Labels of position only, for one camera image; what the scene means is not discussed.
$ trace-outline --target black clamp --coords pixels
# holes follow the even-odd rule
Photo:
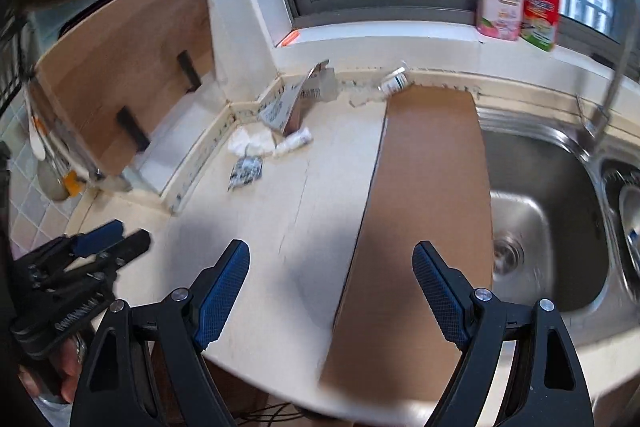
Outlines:
[[[416,245],[413,267],[444,337],[462,351],[427,426],[475,426],[502,343],[516,341],[495,425],[593,427],[580,362],[553,302],[541,299],[532,307],[505,303],[488,289],[474,289],[429,241]]]
[[[84,363],[71,426],[166,425],[147,347],[154,341],[186,425],[234,427],[200,352],[222,333],[248,270],[249,248],[236,239],[191,288],[136,308],[115,301]]]
[[[145,230],[123,236],[114,220],[99,229],[49,241],[9,263],[9,288],[16,317],[10,331],[20,347],[20,363],[39,379],[47,399],[60,397],[60,378],[49,361],[65,339],[92,331],[91,320],[115,299],[117,270],[148,250]],[[95,258],[75,268],[79,257]]]

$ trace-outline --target white countertop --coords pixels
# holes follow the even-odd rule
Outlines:
[[[368,425],[424,425],[434,403],[377,407],[319,385],[332,322],[351,262],[375,165],[385,107],[316,105],[304,124],[314,143],[267,158],[262,179],[227,192],[236,158],[224,148],[210,159],[177,217],[120,198],[99,196],[82,225],[110,219],[127,232],[147,229],[151,250],[127,266],[116,295],[131,305],[164,298],[212,266],[232,239],[251,263],[222,336],[206,356],[270,394],[321,413]],[[640,370],[640,331],[578,350],[592,397]],[[480,425],[492,425],[509,365],[498,365]]]

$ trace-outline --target backsplash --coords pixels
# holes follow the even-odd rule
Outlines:
[[[9,230],[14,258],[21,257],[65,233],[81,195],[53,203],[42,193],[36,177],[36,160],[29,144],[27,112],[18,93],[0,117],[0,138],[11,149]]]

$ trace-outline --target faucet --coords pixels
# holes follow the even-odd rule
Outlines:
[[[629,64],[631,51],[636,46],[638,31],[640,30],[640,0],[631,0],[631,13],[628,18],[626,34],[622,42],[622,55],[613,74],[613,78],[607,87],[607,94],[601,105],[597,105],[591,115],[591,120],[584,115],[582,107],[582,99],[578,94],[575,98],[578,102],[578,112],[580,113],[580,121],[582,127],[578,131],[577,142],[584,153],[588,156],[597,149],[600,141],[604,137],[605,129],[611,120],[611,108],[616,101],[618,91],[622,85],[622,79],[625,76],[626,67]]]

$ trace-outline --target cardboard strip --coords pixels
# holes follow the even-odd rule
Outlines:
[[[377,404],[440,398],[460,352],[412,271],[423,240],[472,285],[491,286],[489,180],[468,92],[413,86],[390,99],[322,383]]]

